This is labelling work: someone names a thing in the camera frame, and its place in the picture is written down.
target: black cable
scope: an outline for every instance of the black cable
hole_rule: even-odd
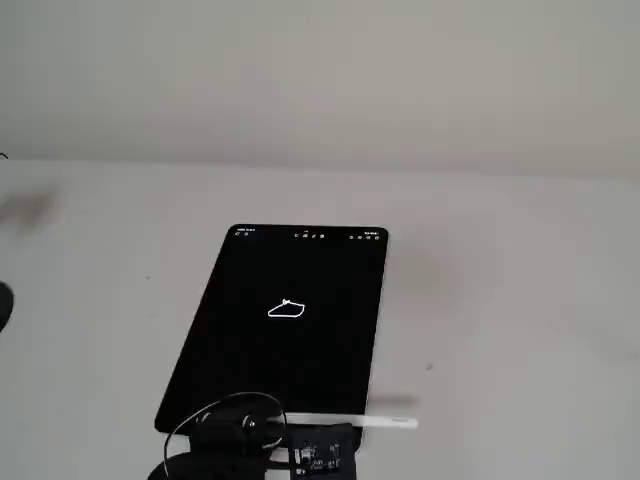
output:
[[[228,400],[230,400],[232,398],[238,398],[238,397],[242,397],[242,396],[255,396],[255,395],[258,395],[258,396],[261,396],[261,397],[264,397],[264,398],[268,398],[269,400],[274,401],[276,403],[276,405],[278,405],[278,408],[280,409],[280,414],[282,415],[282,418],[284,419],[284,430],[283,430],[283,432],[286,432],[287,431],[287,414],[284,411],[284,407],[280,403],[280,400],[278,400],[276,397],[274,397],[272,395],[269,395],[268,393],[263,393],[263,392],[231,393],[231,394],[227,395],[226,397],[222,397],[221,399],[216,400],[215,402],[212,402],[209,405],[207,405],[205,407],[202,407],[197,412],[189,415],[185,420],[183,420],[181,423],[179,423],[178,426],[176,428],[174,428],[171,433],[169,433],[169,435],[167,435],[167,438],[164,441],[164,451],[163,451],[163,458],[162,458],[162,463],[164,464],[164,472],[165,472],[165,474],[167,476],[167,479],[171,480],[171,477],[169,475],[169,467],[167,466],[167,461],[168,461],[167,450],[168,450],[168,447],[169,447],[169,441],[171,440],[171,437],[173,437],[173,435],[178,430],[180,430],[182,427],[184,427],[187,423],[189,423],[193,419],[197,419],[203,413],[207,412],[208,410],[210,410],[213,407],[219,406],[223,402],[226,402],[226,401],[228,401]],[[269,445],[263,445],[262,448],[265,449],[265,450],[267,450],[267,449],[276,449],[278,447],[278,445],[280,445],[280,443],[282,442],[283,439],[284,439],[284,433],[283,433],[283,435],[280,437],[280,439],[277,442],[274,442],[274,443],[269,444]]]

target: white stylus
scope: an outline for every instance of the white stylus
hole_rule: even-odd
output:
[[[282,417],[272,417],[269,420],[282,422]],[[415,418],[332,413],[287,413],[287,422],[296,425],[350,423],[354,427],[418,428],[418,420]]]

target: white wall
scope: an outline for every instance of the white wall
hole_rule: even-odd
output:
[[[632,0],[8,0],[0,151],[640,178]]]

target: black tablet screen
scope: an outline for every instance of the black tablet screen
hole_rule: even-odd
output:
[[[375,227],[232,227],[156,428],[240,391],[291,412],[363,414],[386,248]]]

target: white line drawing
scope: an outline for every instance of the white line drawing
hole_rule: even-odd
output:
[[[300,313],[298,313],[297,315],[293,315],[293,314],[290,314],[290,313],[288,313],[288,314],[285,314],[285,313],[274,313],[276,310],[278,310],[281,307],[284,307],[285,305],[293,305],[295,307],[300,307],[302,310],[300,310]],[[269,310],[267,312],[267,315],[269,315],[270,318],[298,318],[303,313],[304,313],[304,304],[295,303],[295,302],[292,302],[291,300],[287,300],[286,298],[283,298],[282,299],[282,303],[280,305],[276,305],[271,310]]]

